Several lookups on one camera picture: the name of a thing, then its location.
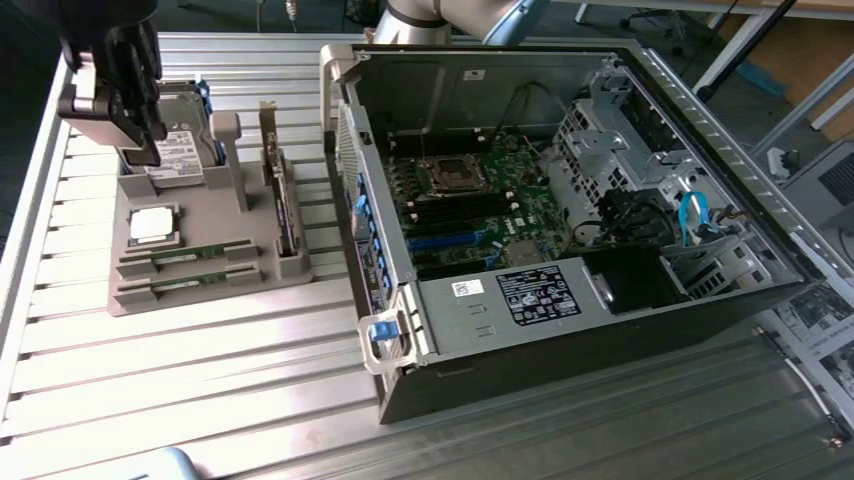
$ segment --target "metal slotted table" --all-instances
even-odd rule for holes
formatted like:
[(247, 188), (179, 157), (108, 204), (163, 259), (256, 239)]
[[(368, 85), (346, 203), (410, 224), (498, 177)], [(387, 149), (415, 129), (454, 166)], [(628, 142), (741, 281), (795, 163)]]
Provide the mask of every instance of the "metal slotted table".
[(258, 101), (279, 105), (318, 279), (121, 318), (104, 311), (117, 157), (52, 113), (60, 63), (0, 268), (0, 477), (123, 479), (137, 454), (175, 445), (204, 477), (847, 478), (854, 449), (825, 447), (810, 394), (747, 324), (378, 425), (319, 126), (318, 51), (359, 41), (161, 35), (165, 78), (201, 74), (215, 108), (240, 114), (244, 161)]

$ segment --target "motherboard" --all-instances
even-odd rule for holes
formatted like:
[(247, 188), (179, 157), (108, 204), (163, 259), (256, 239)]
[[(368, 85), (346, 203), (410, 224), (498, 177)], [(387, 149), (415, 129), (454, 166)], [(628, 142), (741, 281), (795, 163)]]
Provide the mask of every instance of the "motherboard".
[(502, 132), (478, 153), (384, 159), (419, 279), (559, 257), (570, 235), (536, 155)]

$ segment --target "hard drive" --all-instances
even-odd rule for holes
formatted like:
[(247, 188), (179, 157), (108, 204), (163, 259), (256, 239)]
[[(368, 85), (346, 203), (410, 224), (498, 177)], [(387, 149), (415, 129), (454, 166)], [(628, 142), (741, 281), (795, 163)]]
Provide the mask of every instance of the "hard drive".
[(211, 113), (204, 82), (165, 82), (160, 85), (160, 115), (168, 135), (156, 142), (160, 166), (129, 166), (145, 150), (124, 150), (125, 170), (148, 173), (157, 188), (183, 187), (204, 183), (201, 169), (222, 164), (222, 149), (211, 135)]

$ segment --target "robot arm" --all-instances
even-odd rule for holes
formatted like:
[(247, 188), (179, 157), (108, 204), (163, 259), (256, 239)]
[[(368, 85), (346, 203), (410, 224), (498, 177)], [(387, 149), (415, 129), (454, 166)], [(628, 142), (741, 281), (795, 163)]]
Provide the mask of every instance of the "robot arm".
[(515, 45), (547, 6), (548, 0), (388, 0), (374, 40), (447, 44), (454, 25), (487, 45)]
[(13, 0), (59, 31), (73, 72), (59, 100), (59, 116), (95, 142), (159, 165), (153, 146), (165, 138), (157, 112), (161, 76), (157, 36), (148, 18), (157, 0)]

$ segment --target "green circuit board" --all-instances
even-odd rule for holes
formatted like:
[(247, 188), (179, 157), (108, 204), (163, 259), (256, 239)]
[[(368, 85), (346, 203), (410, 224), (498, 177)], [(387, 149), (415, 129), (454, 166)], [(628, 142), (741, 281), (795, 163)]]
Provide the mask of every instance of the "green circuit board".
[[(499, 134), (484, 152), (467, 154), (463, 160), (458, 161), (463, 163), (456, 167), (460, 171), (466, 170), (466, 184), (443, 186), (471, 188), (468, 192), (454, 192), (454, 198), (463, 198), (467, 194), (500, 193), (502, 197), (511, 195), (507, 201), (512, 204), (512, 209), (500, 215), (466, 219), (468, 231), (475, 232), (478, 237), (474, 244), (411, 250), (412, 262), (419, 272), (454, 265), (467, 266), (472, 271), (479, 266), (482, 271), (495, 270), (518, 266), (520, 256), (530, 260), (528, 263), (556, 259), (568, 245), (568, 232), (560, 207), (548, 188), (548, 179), (543, 177), (535, 153), (527, 148), (523, 139), (515, 135)], [(431, 168), (435, 170), (431, 166), (435, 160), (432, 164), (428, 157), (391, 158), (387, 162), (387, 177), (404, 236), (407, 239), (424, 236), (424, 229), (419, 230), (418, 235), (414, 234), (416, 227), (407, 222), (407, 202), (411, 205), (416, 198), (439, 195), (436, 174), (431, 172)], [(482, 181), (474, 181), (474, 173), (470, 175), (470, 172), (478, 172)], [(440, 237), (442, 234), (436, 234), (432, 238)]]

